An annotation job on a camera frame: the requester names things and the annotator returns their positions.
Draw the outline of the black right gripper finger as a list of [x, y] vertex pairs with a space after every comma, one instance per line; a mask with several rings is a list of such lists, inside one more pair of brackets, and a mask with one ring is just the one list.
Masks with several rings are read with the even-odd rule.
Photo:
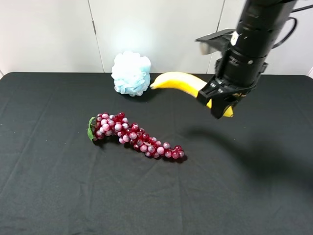
[[226, 111], [233, 106], [236, 106], [245, 95], [240, 92], [212, 92], [211, 93], [211, 114], [220, 119], [226, 115]]
[[203, 105], [209, 106], [208, 104], [210, 103], [211, 107], [213, 107], [213, 105], [217, 106], [223, 102], [222, 94], [222, 84], [218, 82], [208, 82], [198, 91], [196, 99]]

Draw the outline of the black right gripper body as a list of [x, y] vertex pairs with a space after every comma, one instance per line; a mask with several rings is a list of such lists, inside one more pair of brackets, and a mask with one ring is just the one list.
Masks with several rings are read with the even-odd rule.
[[215, 64], [215, 78], [222, 81], [223, 92], [246, 95], [253, 90], [267, 67], [268, 51], [223, 50]]

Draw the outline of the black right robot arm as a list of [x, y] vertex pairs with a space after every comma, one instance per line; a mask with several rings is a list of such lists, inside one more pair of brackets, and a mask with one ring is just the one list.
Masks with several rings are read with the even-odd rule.
[[269, 52], [280, 46], [276, 39], [296, 2], [294, 0], [246, 1], [236, 29], [225, 29], [196, 41], [210, 49], [220, 51], [215, 74], [199, 91], [197, 100], [211, 102], [211, 114], [221, 118], [226, 110], [234, 107], [255, 89]]

